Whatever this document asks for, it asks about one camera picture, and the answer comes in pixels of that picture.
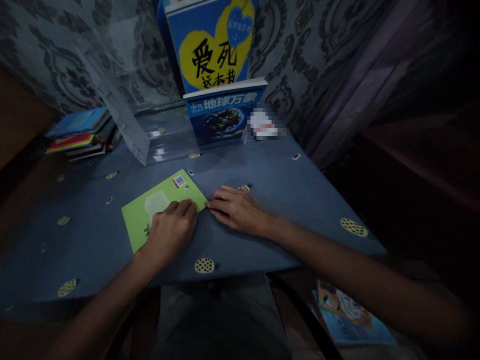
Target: damask wallpaper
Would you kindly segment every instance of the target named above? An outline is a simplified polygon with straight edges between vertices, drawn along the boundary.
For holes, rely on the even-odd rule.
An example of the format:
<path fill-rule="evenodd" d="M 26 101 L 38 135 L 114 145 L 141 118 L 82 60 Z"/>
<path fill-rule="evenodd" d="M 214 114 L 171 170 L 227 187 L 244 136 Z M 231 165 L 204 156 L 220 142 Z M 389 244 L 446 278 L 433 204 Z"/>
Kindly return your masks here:
<path fill-rule="evenodd" d="M 386 11 L 387 0 L 259 0 L 251 77 L 269 82 L 265 100 L 281 110 L 300 145 L 318 126 L 317 110 L 345 79 L 349 62 Z M 178 98 L 149 0 L 0 0 L 0 63 L 59 114 L 99 107 L 102 99 L 72 39 L 119 21 L 102 64 L 121 78 L 129 104 Z"/>

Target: wrist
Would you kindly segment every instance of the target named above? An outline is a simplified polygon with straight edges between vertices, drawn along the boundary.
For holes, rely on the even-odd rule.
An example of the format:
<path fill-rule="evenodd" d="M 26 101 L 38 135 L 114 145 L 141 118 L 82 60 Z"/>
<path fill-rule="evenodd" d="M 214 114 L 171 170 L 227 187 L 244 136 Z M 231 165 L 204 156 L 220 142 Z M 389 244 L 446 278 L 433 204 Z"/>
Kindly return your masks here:
<path fill-rule="evenodd" d="M 290 220 L 281 215 L 269 214 L 264 223 L 267 224 L 267 226 L 263 229 L 261 237 L 278 243 L 282 239 L 282 234 L 284 234 L 289 226 Z"/>
<path fill-rule="evenodd" d="M 156 252 L 148 249 L 147 243 L 133 255 L 131 262 L 138 268 L 140 274 L 153 279 L 170 261 L 165 256 L 156 256 Z"/>

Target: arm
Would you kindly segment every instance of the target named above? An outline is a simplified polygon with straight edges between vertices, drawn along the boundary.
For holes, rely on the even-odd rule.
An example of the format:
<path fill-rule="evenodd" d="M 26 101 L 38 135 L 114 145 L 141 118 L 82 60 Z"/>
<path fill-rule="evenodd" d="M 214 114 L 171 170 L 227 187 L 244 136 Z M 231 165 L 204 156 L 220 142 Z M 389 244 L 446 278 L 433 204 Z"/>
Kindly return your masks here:
<path fill-rule="evenodd" d="M 150 281 L 190 241 L 197 223 L 191 200 L 172 202 L 156 213 L 148 239 L 123 270 L 68 324 L 49 349 L 46 359 L 84 359 L 105 333 L 118 324 L 129 305 Z"/>
<path fill-rule="evenodd" d="M 283 247 L 376 317 L 417 339 L 443 344 L 465 340 L 465 309 L 439 298 L 388 267 L 288 219 L 265 212 L 245 190 L 222 185 L 206 206 L 228 227 Z"/>

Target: desk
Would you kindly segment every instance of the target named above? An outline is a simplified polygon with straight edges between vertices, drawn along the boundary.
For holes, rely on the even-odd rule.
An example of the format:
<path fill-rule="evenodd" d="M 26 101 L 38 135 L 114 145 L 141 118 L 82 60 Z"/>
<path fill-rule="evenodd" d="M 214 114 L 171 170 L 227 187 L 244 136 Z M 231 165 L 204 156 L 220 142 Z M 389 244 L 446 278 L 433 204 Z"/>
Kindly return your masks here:
<path fill-rule="evenodd" d="M 267 210 L 367 255 L 385 254 L 369 234 L 359 237 L 340 225 L 341 218 L 362 223 L 335 188 L 290 137 L 250 141 L 142 166 L 122 141 L 114 152 L 73 164 L 48 201 L 38 204 L 13 235 L 0 264 L 0 308 L 58 300 L 61 285 L 80 279 L 65 298 L 98 293 L 132 258 L 121 208 L 180 169 L 210 198 L 221 185 L 253 184 L 251 195 Z M 106 179 L 106 175 L 118 174 Z M 57 225 L 65 216 L 66 225 Z M 199 274 L 194 264 L 209 258 L 218 271 Z M 229 230 L 202 211 L 190 245 L 153 281 L 153 286 L 213 280 L 299 266 L 294 257 L 263 239 Z"/>

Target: hand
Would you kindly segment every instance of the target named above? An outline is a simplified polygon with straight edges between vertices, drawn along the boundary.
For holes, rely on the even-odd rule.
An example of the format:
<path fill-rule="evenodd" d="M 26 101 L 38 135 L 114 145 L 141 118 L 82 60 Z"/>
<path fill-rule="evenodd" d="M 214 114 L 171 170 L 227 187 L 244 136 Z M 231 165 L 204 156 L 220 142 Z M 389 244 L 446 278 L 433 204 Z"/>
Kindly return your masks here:
<path fill-rule="evenodd" d="M 276 217 L 266 212 L 247 190 L 222 185 L 205 203 L 213 216 L 229 228 L 267 238 Z"/>
<path fill-rule="evenodd" d="M 153 216 L 150 234 L 140 251 L 159 267 L 158 271 L 171 263 L 190 242 L 197 217 L 197 205 L 190 199 L 172 201 L 163 212 Z"/>

